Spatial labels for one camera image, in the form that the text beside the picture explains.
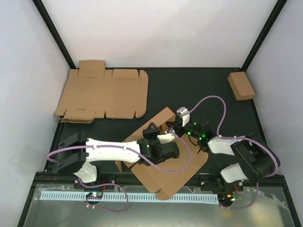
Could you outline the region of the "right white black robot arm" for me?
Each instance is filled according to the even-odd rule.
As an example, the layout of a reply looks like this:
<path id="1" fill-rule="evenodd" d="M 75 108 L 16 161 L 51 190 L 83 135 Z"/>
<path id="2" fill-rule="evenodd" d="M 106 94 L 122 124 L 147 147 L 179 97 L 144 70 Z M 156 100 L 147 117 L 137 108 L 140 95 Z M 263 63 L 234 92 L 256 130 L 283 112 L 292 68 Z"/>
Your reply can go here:
<path id="1" fill-rule="evenodd" d="M 235 181 L 257 183 L 280 167 L 280 160 L 273 151 L 263 143 L 257 145 L 250 136 L 227 139 L 214 135 L 208 123 L 189 121 L 184 124 L 179 117 L 166 125 L 170 132 L 174 131 L 179 137 L 187 135 L 196 139 L 196 145 L 203 152 L 235 158 L 235 163 L 220 170 L 220 176 L 215 179 L 215 185 L 221 191 L 230 188 Z"/>

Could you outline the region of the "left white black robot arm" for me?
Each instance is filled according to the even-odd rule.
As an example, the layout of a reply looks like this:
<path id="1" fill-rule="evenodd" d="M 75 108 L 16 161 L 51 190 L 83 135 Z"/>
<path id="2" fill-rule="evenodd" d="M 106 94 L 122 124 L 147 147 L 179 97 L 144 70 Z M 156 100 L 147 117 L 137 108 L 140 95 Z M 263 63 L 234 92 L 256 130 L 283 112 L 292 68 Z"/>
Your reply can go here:
<path id="1" fill-rule="evenodd" d="M 143 130 L 143 138 L 130 142 L 108 142 L 87 138 L 78 132 L 59 143 L 57 172 L 74 174 L 91 189 L 101 185 L 102 178 L 93 165 L 97 161 L 124 161 L 149 166 L 179 157 L 179 148 L 171 133 L 161 135 L 160 129 L 150 123 Z"/>

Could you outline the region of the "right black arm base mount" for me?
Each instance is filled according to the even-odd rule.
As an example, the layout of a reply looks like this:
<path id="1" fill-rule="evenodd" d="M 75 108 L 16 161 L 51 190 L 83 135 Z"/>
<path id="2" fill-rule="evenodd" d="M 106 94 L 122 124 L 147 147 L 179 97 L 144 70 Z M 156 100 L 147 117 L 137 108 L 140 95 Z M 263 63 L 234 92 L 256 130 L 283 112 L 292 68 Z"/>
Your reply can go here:
<path id="1" fill-rule="evenodd" d="M 202 189 L 212 192 L 242 192 L 243 186 L 227 183 L 220 175 L 201 175 L 199 177 Z"/>

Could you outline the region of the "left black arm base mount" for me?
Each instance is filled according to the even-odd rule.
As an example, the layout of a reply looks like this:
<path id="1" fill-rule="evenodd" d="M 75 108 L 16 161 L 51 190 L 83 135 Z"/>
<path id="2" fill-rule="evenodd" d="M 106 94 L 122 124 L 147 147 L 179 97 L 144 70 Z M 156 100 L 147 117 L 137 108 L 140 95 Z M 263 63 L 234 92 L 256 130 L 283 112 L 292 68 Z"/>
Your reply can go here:
<path id="1" fill-rule="evenodd" d="M 114 180 L 115 180 L 114 175 L 105 174 L 104 176 L 97 177 L 96 181 L 93 181 L 91 183 L 84 183 L 82 181 L 82 183 L 85 185 L 85 186 L 83 186 L 80 183 L 80 180 L 78 179 L 78 177 L 74 176 L 73 179 L 71 180 L 71 184 L 73 185 L 74 189 L 78 189 L 78 190 L 105 191 L 105 190 L 117 189 L 117 184 L 115 183 Z"/>

